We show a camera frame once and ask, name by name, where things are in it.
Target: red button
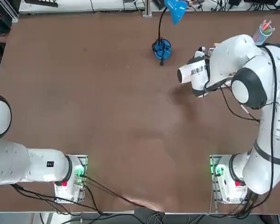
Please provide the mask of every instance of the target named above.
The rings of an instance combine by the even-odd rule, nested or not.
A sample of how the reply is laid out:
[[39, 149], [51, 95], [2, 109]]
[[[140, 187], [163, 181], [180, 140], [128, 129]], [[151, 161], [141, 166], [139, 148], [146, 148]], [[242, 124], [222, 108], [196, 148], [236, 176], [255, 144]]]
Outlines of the red button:
[[241, 186], [241, 182], [240, 181], [235, 181], [235, 186]]

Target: brown table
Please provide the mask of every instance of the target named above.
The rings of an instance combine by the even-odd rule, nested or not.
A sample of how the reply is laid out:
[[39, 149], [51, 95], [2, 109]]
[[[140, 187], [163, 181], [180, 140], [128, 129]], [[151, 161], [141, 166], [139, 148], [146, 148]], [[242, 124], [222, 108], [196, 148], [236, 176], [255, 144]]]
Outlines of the brown table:
[[[198, 47], [252, 35], [264, 18], [276, 27], [269, 40], [280, 42], [279, 13], [190, 13], [176, 26], [167, 14], [161, 36], [173, 53], [161, 67], [151, 51], [157, 14], [152, 19], [140, 13], [21, 17], [0, 69], [0, 94], [13, 111], [6, 139], [88, 154], [88, 175], [152, 209], [208, 212], [209, 155], [251, 149], [258, 127], [233, 116], [219, 91], [196, 98], [191, 84], [178, 83], [176, 71]], [[233, 110], [245, 116], [231, 93], [226, 95]], [[51, 183], [24, 186], [54, 194]], [[101, 210], [134, 208], [92, 188]], [[85, 203], [92, 205], [89, 198]], [[220, 206], [220, 212], [232, 208]], [[39, 210], [52, 208], [0, 186], [0, 211]], [[280, 214], [280, 184], [255, 212]]]

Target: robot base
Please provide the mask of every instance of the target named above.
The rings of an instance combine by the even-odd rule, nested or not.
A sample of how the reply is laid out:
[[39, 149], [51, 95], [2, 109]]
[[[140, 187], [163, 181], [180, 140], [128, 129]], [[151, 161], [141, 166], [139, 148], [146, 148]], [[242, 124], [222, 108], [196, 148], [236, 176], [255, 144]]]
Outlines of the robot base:
[[229, 171], [229, 160], [232, 155], [211, 155], [213, 192], [216, 201], [224, 204], [244, 204], [247, 186], [236, 186]]
[[[54, 184], [55, 196], [82, 202], [85, 197], [84, 184], [86, 179], [79, 175], [87, 175], [87, 155], [68, 155], [72, 162], [70, 179], [63, 182], [61, 186]], [[55, 199], [57, 203], [71, 203], [64, 200]]]

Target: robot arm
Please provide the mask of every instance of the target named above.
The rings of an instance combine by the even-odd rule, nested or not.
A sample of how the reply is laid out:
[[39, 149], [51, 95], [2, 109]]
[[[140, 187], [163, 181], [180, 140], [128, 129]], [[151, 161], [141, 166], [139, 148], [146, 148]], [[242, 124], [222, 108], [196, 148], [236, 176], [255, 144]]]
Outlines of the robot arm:
[[[277, 70], [277, 103], [274, 119], [274, 176], [273, 186], [280, 181], [280, 45], [267, 46], [273, 55]], [[222, 156], [219, 166], [224, 174], [218, 177], [224, 203], [240, 203], [247, 188], [264, 194], [271, 184], [271, 123], [274, 97], [272, 60], [268, 53], [257, 47], [250, 36], [238, 35], [220, 43], [210, 59], [193, 59], [178, 72], [181, 83], [192, 82], [197, 97], [215, 91], [230, 74], [231, 89], [236, 100], [253, 109], [261, 109], [259, 134], [251, 152]], [[203, 72], [193, 72], [206, 66]]]
[[[10, 128], [12, 121], [8, 102], [0, 96], [0, 138]], [[26, 148], [23, 145], [0, 140], [0, 185], [18, 182], [53, 182], [55, 195], [77, 202], [84, 198], [81, 175], [85, 167], [81, 163], [86, 157], [64, 155], [54, 149]]]

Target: blue desk lamp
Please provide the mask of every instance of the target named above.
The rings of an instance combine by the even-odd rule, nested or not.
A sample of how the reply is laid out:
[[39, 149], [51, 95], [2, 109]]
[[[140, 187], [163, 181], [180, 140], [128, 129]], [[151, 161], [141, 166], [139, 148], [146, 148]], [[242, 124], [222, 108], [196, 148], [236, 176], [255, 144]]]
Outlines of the blue desk lamp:
[[163, 60], [166, 60], [171, 56], [171, 44], [168, 40], [161, 37], [161, 21], [167, 8], [171, 13], [172, 22], [176, 25], [185, 14], [188, 4], [182, 0], [165, 0], [165, 9], [161, 14], [159, 22], [159, 37], [153, 43], [152, 48], [154, 55], [161, 60], [160, 66], [164, 65]]

